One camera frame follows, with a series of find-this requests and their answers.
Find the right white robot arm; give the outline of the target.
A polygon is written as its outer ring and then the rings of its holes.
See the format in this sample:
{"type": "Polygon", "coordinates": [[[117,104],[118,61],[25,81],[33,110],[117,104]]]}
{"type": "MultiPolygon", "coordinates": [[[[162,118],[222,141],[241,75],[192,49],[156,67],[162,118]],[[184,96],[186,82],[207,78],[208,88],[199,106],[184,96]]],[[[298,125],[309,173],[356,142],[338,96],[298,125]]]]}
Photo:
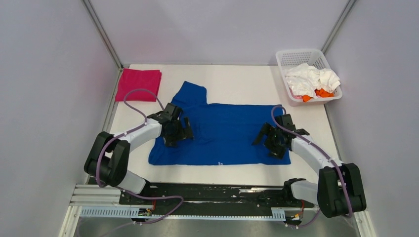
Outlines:
{"type": "Polygon", "coordinates": [[[273,118],[275,125],[264,123],[253,144],[261,140],[269,155],[283,158],[287,151],[297,154],[316,172],[317,183],[294,178],[284,183],[283,202],[295,206],[301,200],[317,205],[328,218],[350,217],[365,211],[367,202],[359,167],[343,163],[320,148],[305,129],[297,129],[291,115],[273,118]]]}

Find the blue t shirt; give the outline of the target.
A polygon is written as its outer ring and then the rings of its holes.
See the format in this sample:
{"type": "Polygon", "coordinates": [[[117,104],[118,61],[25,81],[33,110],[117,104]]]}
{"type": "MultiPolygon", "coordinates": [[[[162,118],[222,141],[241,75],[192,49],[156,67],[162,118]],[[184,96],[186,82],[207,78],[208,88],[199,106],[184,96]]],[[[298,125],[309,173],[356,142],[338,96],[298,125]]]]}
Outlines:
{"type": "Polygon", "coordinates": [[[182,108],[193,139],[166,147],[159,137],[150,151],[151,165],[289,165],[289,152],[282,158],[269,156],[262,143],[253,145],[262,125],[273,124],[271,105],[207,103],[207,90],[185,81],[171,102],[182,108]]]}

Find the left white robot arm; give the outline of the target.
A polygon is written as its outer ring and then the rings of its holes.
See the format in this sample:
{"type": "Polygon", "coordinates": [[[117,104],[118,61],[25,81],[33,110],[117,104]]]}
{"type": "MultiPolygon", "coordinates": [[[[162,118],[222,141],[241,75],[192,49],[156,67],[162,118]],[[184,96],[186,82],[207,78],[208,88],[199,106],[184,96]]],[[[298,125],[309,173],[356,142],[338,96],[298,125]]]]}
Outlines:
{"type": "Polygon", "coordinates": [[[151,199],[146,180],[128,170],[130,153],[154,141],[148,161],[152,165],[273,164],[261,145],[270,106],[168,103],[145,117],[143,124],[118,135],[97,135],[84,165],[100,187],[132,191],[139,204],[151,199]]]}

